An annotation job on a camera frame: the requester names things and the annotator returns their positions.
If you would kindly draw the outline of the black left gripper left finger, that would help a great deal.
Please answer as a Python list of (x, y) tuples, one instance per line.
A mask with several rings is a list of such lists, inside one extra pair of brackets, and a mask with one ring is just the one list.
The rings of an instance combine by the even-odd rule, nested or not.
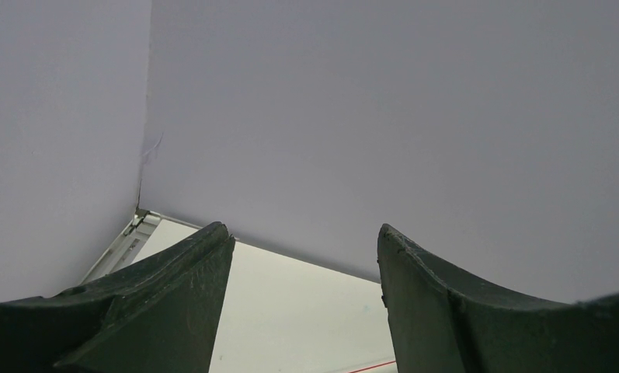
[(0, 302), (0, 372), (207, 372), (235, 238), (216, 221), (50, 298)]

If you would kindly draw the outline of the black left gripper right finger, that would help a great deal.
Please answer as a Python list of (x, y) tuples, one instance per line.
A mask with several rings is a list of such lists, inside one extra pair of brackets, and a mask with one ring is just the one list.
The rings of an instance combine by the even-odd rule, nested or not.
[(525, 295), (387, 224), (377, 263), (400, 372), (619, 372), (619, 293), (572, 304)]

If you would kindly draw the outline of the white PVC pipe frame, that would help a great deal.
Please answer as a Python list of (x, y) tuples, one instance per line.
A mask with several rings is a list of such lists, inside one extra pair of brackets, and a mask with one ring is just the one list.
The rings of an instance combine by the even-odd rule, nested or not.
[(375, 364), (368, 364), (360, 368), (354, 368), (347, 373), (363, 373), (363, 372), (397, 372), (396, 360), (382, 361)]

